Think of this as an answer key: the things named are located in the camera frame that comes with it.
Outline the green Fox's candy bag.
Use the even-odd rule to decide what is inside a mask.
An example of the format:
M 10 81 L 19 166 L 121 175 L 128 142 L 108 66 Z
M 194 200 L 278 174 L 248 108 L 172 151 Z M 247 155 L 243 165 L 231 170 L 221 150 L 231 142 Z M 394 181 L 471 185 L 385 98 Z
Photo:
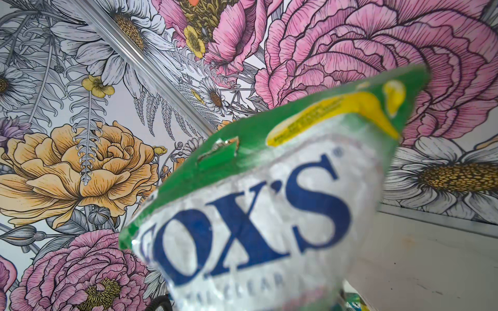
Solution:
M 149 196 L 120 247 L 163 275 L 180 310 L 342 310 L 429 79 L 400 67 L 229 124 Z

